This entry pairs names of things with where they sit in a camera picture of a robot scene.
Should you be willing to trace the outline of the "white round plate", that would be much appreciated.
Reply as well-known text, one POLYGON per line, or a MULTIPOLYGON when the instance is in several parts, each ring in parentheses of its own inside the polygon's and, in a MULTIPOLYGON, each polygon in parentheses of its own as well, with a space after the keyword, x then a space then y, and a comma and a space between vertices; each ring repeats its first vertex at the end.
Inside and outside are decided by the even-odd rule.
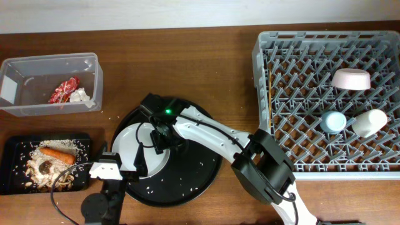
MULTIPOLYGON (((121 170, 123 171, 136 171, 134 166, 134 159, 138 150, 139 143, 136 140, 136 131, 140 123, 132 124, 124 128, 114 140, 112 145, 112 152, 119 153, 122 161, 121 170)), ((154 130, 153 126, 145 122, 138 131, 138 139, 145 146, 152 146, 151 132, 154 130)), ((170 151, 164 150, 162 154, 156 154, 153 147, 144 148, 144 156, 148 168, 147 177, 139 177, 140 179, 151 178, 160 172, 169 160, 170 151)))

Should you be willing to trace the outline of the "orange carrot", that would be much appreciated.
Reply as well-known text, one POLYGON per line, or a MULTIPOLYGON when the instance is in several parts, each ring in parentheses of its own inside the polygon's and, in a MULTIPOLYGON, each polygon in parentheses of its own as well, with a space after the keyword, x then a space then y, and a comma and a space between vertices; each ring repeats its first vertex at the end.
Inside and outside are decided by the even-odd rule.
POLYGON ((76 157, 74 155, 58 151, 56 149, 52 149, 49 147, 42 147, 39 149, 39 151, 45 155, 54 157, 68 165, 73 165, 76 162, 76 157))

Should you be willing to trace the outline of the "rice and food scraps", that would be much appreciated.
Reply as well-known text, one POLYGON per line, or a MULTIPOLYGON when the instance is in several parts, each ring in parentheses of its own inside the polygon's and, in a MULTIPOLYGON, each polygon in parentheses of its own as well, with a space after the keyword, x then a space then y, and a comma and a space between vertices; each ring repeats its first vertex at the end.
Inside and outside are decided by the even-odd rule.
POLYGON ((11 181, 24 193, 46 193, 54 186, 55 191, 79 189, 85 182, 84 168, 79 166, 61 175, 66 169, 88 162, 88 147, 83 141, 73 139, 27 142, 12 166, 11 181))

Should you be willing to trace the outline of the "brown food lump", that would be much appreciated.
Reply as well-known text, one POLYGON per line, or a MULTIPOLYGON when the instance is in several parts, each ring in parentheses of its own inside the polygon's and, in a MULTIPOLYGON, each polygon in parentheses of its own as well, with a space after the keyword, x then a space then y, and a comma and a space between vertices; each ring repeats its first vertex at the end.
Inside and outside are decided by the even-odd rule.
POLYGON ((44 161, 38 167, 39 172, 43 175, 49 174, 51 172, 52 163, 50 161, 44 161))

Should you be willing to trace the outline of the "white tissue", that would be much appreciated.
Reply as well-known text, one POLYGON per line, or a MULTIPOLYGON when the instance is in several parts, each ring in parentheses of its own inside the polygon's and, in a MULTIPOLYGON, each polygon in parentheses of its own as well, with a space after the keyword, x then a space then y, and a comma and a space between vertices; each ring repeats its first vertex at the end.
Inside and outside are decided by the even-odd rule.
POLYGON ((95 105, 95 103, 91 101, 91 98, 86 94, 83 87, 71 93, 71 95, 69 96, 69 102, 83 102, 88 108, 91 108, 95 105))

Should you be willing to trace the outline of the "red wrapper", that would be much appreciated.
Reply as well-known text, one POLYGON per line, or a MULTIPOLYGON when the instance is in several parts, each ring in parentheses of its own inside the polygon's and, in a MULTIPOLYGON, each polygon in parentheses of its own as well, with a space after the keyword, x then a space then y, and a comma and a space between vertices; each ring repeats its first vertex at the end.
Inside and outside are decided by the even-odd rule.
POLYGON ((69 80, 62 82, 52 93, 48 103, 66 103, 70 95, 78 88, 80 80, 78 77, 71 77, 69 80))

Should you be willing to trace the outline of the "pink bowl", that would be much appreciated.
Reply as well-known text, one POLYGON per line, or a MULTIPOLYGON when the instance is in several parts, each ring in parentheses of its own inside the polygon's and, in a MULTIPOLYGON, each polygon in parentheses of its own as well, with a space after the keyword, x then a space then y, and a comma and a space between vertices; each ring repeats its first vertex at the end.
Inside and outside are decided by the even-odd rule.
POLYGON ((371 87, 370 74, 362 69, 338 69, 333 76, 331 84, 340 89, 361 91, 371 87))

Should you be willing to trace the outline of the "wooden chopstick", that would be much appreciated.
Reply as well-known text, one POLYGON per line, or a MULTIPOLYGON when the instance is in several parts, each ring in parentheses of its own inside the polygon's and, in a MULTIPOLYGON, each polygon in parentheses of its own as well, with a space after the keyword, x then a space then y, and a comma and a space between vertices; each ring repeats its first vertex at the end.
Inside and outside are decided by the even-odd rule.
POLYGON ((272 80, 271 69, 268 69, 268 106, 269 106, 269 128, 272 128, 272 80))

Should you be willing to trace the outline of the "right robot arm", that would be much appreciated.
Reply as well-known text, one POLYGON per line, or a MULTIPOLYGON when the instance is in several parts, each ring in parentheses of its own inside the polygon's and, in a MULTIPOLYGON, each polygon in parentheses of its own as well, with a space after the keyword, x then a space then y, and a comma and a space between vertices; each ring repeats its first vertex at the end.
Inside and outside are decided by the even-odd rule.
POLYGON ((156 153, 178 150, 192 141, 230 162, 241 186, 254 199, 270 204, 284 224, 317 224, 301 199, 294 163, 266 131, 251 134, 227 127, 178 98, 148 94, 140 109, 153 126, 156 153))

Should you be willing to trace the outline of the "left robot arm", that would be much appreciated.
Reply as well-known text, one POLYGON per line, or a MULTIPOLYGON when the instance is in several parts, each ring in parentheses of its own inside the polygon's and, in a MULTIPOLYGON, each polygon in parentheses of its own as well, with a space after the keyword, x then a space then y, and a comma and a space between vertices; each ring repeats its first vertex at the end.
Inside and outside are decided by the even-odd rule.
POLYGON ((90 194, 81 204, 85 224, 119 224, 129 182, 137 183, 140 177, 148 175, 144 158, 144 145, 139 143, 134 165, 137 171, 123 171, 120 154, 103 149, 97 154, 89 174, 102 181, 99 193, 90 194))

